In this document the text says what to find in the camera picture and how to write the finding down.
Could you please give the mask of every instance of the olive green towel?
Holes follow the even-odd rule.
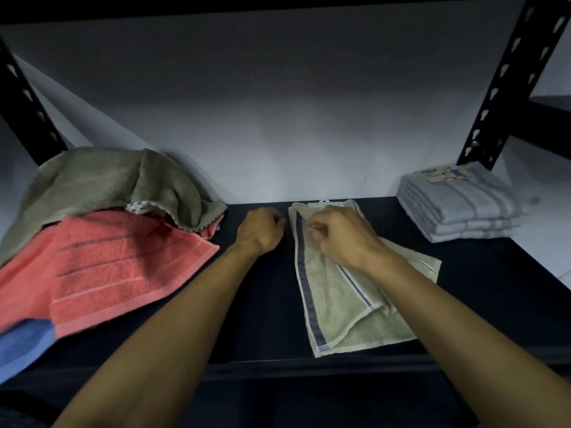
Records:
[[[44,225],[137,201],[151,201],[188,231],[204,229],[226,210],[220,202],[202,200],[179,164],[160,153],[79,147],[39,168],[2,239],[0,265]]]
[[[361,210],[353,200],[344,207]],[[305,325],[315,357],[354,352],[415,339],[390,299],[365,274],[339,267],[323,255],[307,233],[305,222],[321,207],[294,202],[289,219],[295,238],[295,266],[303,298]],[[383,243],[436,282],[441,261]]]

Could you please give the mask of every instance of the red towel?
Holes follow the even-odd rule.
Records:
[[[56,337],[170,295],[219,249],[160,218],[105,210],[42,230],[0,269],[0,332],[46,318]]]

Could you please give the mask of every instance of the light blue towel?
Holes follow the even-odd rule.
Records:
[[[50,320],[26,319],[0,335],[0,385],[24,371],[56,341]]]

